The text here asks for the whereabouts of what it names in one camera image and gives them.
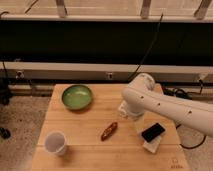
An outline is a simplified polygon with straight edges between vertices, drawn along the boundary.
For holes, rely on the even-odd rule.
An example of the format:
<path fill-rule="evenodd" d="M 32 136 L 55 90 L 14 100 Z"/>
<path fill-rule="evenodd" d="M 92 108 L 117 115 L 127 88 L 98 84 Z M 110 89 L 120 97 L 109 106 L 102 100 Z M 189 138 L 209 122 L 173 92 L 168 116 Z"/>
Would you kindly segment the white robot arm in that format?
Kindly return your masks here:
<path fill-rule="evenodd" d="M 136 76 L 122 91 L 129 114 L 148 110 L 213 137 L 213 105 L 154 91 L 155 80 L 146 73 Z"/>

